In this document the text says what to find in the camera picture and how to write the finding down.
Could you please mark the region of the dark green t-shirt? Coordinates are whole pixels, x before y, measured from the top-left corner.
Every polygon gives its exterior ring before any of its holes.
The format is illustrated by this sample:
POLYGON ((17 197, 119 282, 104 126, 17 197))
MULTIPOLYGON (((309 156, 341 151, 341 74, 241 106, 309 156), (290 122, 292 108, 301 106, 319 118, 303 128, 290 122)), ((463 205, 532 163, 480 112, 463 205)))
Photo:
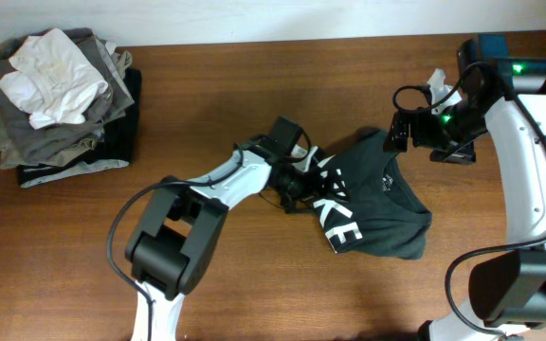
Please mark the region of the dark green t-shirt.
POLYGON ((424 255, 432 213, 401 174, 397 154, 383 150, 387 134, 365 128, 348 149, 318 162, 328 192, 312 207, 337 254, 402 260, 424 255))

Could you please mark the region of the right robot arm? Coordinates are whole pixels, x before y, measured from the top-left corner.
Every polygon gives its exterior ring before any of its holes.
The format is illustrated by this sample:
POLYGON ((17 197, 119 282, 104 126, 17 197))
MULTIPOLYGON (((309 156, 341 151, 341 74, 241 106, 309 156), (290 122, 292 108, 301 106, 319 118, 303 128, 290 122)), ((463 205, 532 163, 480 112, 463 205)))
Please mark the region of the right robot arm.
POLYGON ((384 148, 430 149, 434 162, 471 165, 475 140, 493 139, 500 165, 506 242, 473 251, 468 297, 425 322, 421 340, 520 340, 546 328, 546 60, 515 58, 500 34, 458 49, 460 77, 433 73, 426 105, 398 107, 384 148))

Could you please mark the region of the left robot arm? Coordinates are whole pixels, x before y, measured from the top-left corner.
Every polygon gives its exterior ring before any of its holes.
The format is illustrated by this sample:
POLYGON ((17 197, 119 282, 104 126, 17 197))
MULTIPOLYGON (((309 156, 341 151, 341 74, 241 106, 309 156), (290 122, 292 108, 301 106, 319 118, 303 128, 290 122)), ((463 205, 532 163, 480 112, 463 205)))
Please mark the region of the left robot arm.
POLYGON ((184 298, 208 270, 232 209, 273 188, 290 212, 314 190, 324 152, 298 140, 254 136, 209 173, 190 180, 167 176, 130 199, 150 197, 125 246, 131 272, 121 275, 137 293, 133 341, 175 338, 184 298))

